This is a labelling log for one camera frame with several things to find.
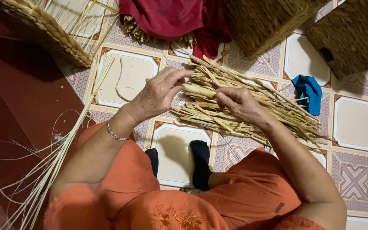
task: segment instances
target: woman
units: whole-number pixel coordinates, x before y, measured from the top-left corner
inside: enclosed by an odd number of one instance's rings
[[[166,112],[191,74],[163,69],[106,125],[82,134],[52,186],[45,228],[344,229],[345,202],[328,172],[245,88],[218,89],[218,105],[260,128],[279,160],[258,148],[226,173],[212,173],[207,145],[193,141],[193,184],[207,191],[160,191],[154,156],[125,139]]]

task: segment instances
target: silver bracelet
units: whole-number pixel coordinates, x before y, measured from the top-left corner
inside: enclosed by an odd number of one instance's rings
[[[111,136],[112,138],[114,138],[114,139],[117,139],[117,140],[127,140],[127,139],[129,139],[129,138],[119,138],[119,137],[117,137],[117,136],[116,136],[116,134],[115,134],[115,133],[113,133],[113,132],[110,130],[109,121],[107,121],[107,122],[106,122],[106,128],[107,128],[108,133],[110,134],[110,136]]]

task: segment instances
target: orange dress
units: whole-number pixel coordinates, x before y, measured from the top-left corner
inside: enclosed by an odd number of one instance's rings
[[[87,129],[83,144],[104,123]],[[45,229],[316,229],[293,215],[301,205],[281,165],[263,148],[233,165],[215,188],[197,196],[161,191],[148,156],[126,141],[97,190],[77,184],[49,204]]]

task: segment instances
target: woman's left hand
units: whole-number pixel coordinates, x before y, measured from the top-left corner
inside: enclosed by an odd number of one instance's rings
[[[136,124],[168,111],[175,95],[183,89],[181,83],[185,83],[184,77],[191,77],[192,74],[188,70],[164,68],[123,109]]]

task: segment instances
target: embroidered floral pattern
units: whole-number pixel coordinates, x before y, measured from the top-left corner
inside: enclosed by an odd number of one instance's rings
[[[153,227],[158,225],[158,229],[164,229],[164,227],[173,227],[181,230],[195,230],[195,229],[207,229],[215,230],[209,227],[206,221],[196,215],[190,213],[173,212],[170,208],[163,211],[164,205],[159,205],[154,208],[154,213],[150,214],[151,219],[154,221]]]

